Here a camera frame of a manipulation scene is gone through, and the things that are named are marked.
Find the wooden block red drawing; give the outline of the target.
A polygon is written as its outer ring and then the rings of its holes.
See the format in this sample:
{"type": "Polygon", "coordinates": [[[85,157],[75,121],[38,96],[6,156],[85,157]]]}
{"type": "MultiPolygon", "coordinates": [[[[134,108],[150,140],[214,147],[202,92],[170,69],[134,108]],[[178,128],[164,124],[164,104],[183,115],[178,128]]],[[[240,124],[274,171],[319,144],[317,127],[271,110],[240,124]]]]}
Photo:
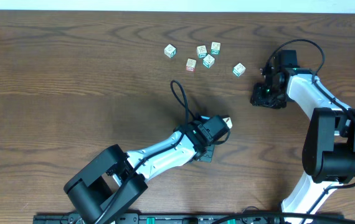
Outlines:
{"type": "Polygon", "coordinates": [[[232,120],[230,117],[223,118],[223,121],[226,123],[229,129],[232,128],[232,120]]]}

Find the wooden block red bottom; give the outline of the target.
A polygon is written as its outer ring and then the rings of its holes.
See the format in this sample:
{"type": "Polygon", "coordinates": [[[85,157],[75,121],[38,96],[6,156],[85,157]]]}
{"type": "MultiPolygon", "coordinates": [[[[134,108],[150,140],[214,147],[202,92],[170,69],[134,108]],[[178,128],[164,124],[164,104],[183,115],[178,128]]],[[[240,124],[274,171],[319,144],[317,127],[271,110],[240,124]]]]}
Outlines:
{"type": "Polygon", "coordinates": [[[196,68],[197,61],[195,59],[189,58],[186,63],[186,70],[190,72],[194,72],[196,68]]]}

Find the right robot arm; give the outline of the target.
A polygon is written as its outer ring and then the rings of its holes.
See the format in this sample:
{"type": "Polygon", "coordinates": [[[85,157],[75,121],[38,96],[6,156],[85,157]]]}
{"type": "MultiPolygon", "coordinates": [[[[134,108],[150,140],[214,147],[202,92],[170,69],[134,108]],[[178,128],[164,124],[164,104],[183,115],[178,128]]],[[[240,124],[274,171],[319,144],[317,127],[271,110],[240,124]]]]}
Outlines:
{"type": "Polygon", "coordinates": [[[265,80],[255,84],[251,104],[280,109],[293,101],[310,120],[301,156],[304,172],[281,210],[312,215],[334,191],[355,187],[355,109],[334,97],[311,70],[261,74],[265,80]]]}

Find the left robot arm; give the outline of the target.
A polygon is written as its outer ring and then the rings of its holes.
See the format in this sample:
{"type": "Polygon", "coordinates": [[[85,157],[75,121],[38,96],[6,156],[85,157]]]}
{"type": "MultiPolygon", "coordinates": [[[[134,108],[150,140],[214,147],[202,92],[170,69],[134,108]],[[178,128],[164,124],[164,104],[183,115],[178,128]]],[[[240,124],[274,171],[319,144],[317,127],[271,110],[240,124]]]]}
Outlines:
{"type": "Polygon", "coordinates": [[[167,139],[136,151],[115,144],[104,149],[64,186],[84,223],[116,220],[148,188],[157,175],[196,161],[229,132],[224,124],[193,121],[167,139]]]}

